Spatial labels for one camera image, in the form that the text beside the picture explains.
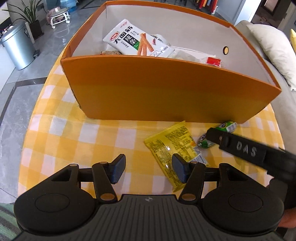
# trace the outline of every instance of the yellow cushion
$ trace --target yellow cushion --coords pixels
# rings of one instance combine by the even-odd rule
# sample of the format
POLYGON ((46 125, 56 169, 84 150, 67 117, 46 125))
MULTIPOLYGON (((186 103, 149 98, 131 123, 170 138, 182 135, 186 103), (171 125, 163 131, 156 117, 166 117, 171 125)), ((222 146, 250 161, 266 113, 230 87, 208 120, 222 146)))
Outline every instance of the yellow cushion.
POLYGON ((296 32, 293 29, 291 29, 290 32, 290 41, 294 49, 294 52, 296 52, 296 32))

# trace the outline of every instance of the potted plant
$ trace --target potted plant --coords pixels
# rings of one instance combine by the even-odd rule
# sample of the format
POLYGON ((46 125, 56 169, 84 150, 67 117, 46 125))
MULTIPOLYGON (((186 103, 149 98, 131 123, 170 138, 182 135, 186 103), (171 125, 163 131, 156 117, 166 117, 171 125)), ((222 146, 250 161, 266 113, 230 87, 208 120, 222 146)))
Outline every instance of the potted plant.
POLYGON ((39 20, 36 19, 37 7, 38 7, 38 5, 40 4, 41 1, 42 0, 39 0, 36 3, 36 0, 30 0, 29 6, 26 6, 26 4, 23 2, 23 0, 21 0, 22 5, 24 6, 24 9, 21 9, 20 7, 15 6, 13 4, 9 4, 9 3, 7 4, 7 5, 18 8, 21 11, 21 13, 19 13, 17 11, 14 11, 14 10, 10 10, 10 9, 9 10, 2 9, 2 10, 3 11, 8 11, 8 12, 13 12, 13 13, 18 13, 19 15, 21 15, 22 17, 18 18, 18 19, 23 19, 23 20, 25 20, 25 21, 27 21, 29 23, 33 38, 37 39, 41 35, 43 35, 39 20))

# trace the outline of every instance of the yellow snack wrapper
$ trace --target yellow snack wrapper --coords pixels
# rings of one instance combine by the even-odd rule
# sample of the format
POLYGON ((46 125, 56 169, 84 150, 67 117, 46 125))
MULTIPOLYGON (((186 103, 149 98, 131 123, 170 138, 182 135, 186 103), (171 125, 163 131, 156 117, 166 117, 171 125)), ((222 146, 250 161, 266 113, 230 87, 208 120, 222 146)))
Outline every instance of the yellow snack wrapper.
POLYGON ((182 189, 181 183, 172 168, 172 155, 178 153, 187 162, 198 161, 207 165, 198 146, 185 126, 185 121, 175 124, 144 141, 151 150, 165 176, 173 185, 173 191, 182 189))

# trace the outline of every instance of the doorway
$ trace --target doorway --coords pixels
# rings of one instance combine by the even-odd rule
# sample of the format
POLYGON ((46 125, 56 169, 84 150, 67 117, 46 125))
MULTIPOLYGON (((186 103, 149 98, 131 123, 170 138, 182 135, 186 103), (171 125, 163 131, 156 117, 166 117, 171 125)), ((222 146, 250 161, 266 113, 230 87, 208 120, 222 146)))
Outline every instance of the doorway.
POLYGON ((251 22, 278 28, 290 3, 291 0, 262 0, 251 22))
POLYGON ((280 0, 265 0, 263 2, 263 7, 271 13, 271 15, 274 14, 274 11, 276 10, 280 0))

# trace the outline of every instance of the green candy wrapper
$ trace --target green candy wrapper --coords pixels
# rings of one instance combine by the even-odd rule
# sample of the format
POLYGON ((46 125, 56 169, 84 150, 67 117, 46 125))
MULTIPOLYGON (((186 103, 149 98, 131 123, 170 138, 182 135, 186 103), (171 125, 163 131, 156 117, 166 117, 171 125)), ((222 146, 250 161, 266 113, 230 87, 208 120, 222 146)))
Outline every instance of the green candy wrapper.
MULTIPOLYGON (((218 129, 220 131, 225 131, 225 132, 232 133, 232 132, 234 132, 234 130, 236 129, 236 127, 237 127, 237 123, 236 122, 227 121, 227 122, 224 122, 224 123, 220 124, 215 129, 218 129)), ((211 142, 211 141, 207 140, 207 138, 205 137, 205 135, 206 134, 203 134, 198 139, 197 146, 206 149, 206 148, 209 148, 209 147, 215 145, 214 142, 211 142)))

